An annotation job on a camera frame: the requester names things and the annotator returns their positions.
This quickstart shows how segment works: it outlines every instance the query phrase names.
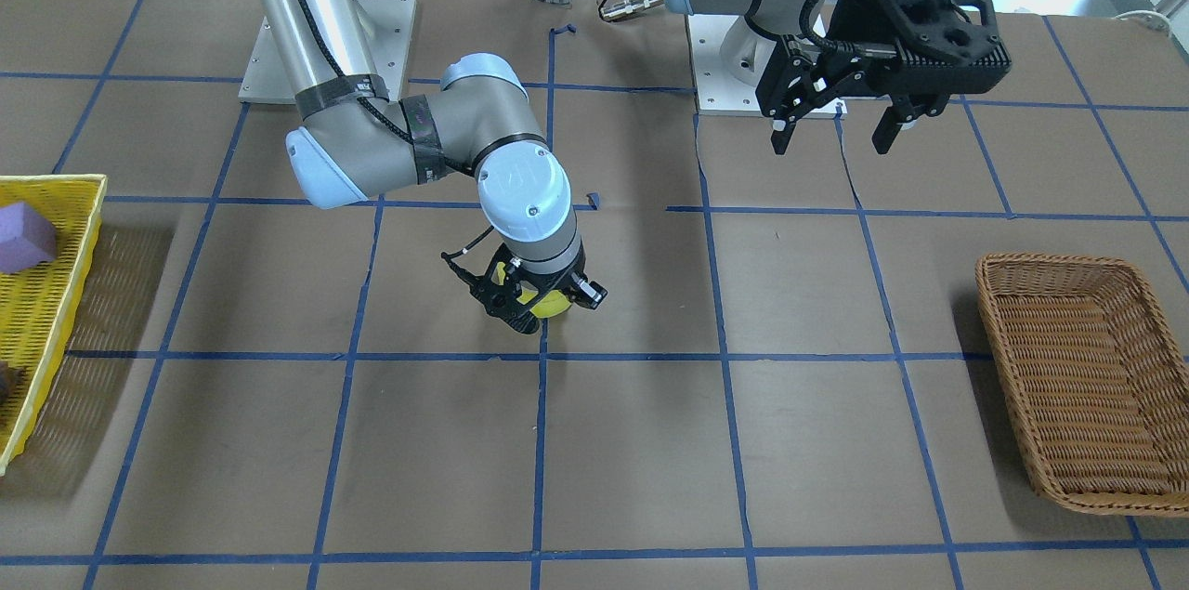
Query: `purple sponge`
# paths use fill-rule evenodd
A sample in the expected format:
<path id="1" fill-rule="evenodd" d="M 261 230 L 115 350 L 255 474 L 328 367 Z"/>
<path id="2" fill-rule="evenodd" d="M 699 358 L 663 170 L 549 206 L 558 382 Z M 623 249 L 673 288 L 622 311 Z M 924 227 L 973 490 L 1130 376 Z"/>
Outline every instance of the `purple sponge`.
<path id="1" fill-rule="evenodd" d="M 25 201 L 0 208 L 0 272 L 12 275 L 52 261 L 58 252 L 54 225 Z"/>

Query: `yellow object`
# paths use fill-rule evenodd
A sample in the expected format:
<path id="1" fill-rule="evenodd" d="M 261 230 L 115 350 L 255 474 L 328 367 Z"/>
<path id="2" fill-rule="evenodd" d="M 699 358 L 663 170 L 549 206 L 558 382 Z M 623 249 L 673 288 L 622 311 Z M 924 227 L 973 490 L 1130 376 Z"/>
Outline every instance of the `yellow object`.
<path id="1" fill-rule="evenodd" d="M 57 233 L 57 258 L 0 274 L 0 360 L 24 372 L 0 404 L 0 476 L 25 450 L 74 327 L 99 237 L 103 175 L 0 176 L 0 206 L 26 201 Z"/>
<path id="2" fill-rule="evenodd" d="M 496 282 L 504 282 L 503 263 L 496 264 Z M 521 296 L 518 297 L 521 305 L 527 303 L 535 294 L 535 290 L 523 289 L 521 291 Z M 562 295 L 560 290 L 549 290 L 549 293 L 545 294 L 545 297 L 542 297 L 541 301 L 533 307 L 531 312 L 533 315 L 539 319 L 552 319 L 553 316 L 556 316 L 561 312 L 568 309 L 571 305 L 572 302 L 570 299 Z"/>

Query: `brown woven basket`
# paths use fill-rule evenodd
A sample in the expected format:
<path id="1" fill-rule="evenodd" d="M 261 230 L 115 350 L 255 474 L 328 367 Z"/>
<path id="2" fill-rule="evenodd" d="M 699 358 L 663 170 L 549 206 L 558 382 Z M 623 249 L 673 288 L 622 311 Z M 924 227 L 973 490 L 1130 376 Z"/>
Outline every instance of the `brown woven basket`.
<path id="1" fill-rule="evenodd" d="M 993 252 L 977 280 L 1037 494 L 1189 516 L 1189 372 L 1146 277 L 1112 258 Z"/>

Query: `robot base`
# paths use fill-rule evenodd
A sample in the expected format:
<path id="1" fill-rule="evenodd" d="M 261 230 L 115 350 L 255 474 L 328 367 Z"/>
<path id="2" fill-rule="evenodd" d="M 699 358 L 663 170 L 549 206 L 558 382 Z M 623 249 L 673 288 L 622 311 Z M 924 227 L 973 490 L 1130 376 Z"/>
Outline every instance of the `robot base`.
<path id="1" fill-rule="evenodd" d="M 690 56 L 693 64 L 693 81 L 698 88 L 698 113 L 706 117 L 760 117 L 760 103 L 755 99 L 755 87 L 746 84 L 731 74 L 723 62 L 719 49 L 738 15 L 692 14 L 686 17 L 690 34 Z M 843 100 L 833 100 L 823 108 L 814 108 L 806 119 L 833 119 Z"/>
<path id="2" fill-rule="evenodd" d="M 404 68 L 409 61 L 409 43 L 413 40 L 413 19 L 416 0 L 356 0 L 359 5 L 359 21 L 367 32 L 376 73 L 395 100 L 404 90 Z M 252 49 L 252 57 L 244 70 L 244 82 L 239 87 L 240 102 L 294 103 L 294 92 L 289 87 L 281 52 L 269 23 L 260 24 L 260 32 Z"/>

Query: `table surface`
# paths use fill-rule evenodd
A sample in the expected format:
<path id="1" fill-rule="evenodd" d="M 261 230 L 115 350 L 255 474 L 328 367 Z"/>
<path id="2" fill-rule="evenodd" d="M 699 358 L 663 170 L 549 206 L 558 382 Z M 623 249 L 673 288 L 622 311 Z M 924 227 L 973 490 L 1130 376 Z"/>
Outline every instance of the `table surface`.
<path id="1" fill-rule="evenodd" d="M 307 205 L 297 115 L 237 99 L 259 0 L 0 0 L 0 174 L 106 174 L 106 249 L 165 236 L 139 322 L 84 299 L 0 479 L 0 586 L 1189 586 L 1189 521 L 1030 491 L 974 281 L 1121 257 L 1189 343 L 1168 39 L 1002 14 L 990 94 L 883 157 L 853 100 L 778 158 L 765 120 L 696 114 L 680 15 L 417 2 L 405 94 L 502 54 L 599 193 L 597 312 L 484 316 L 439 258 L 485 226 L 466 176 Z"/>

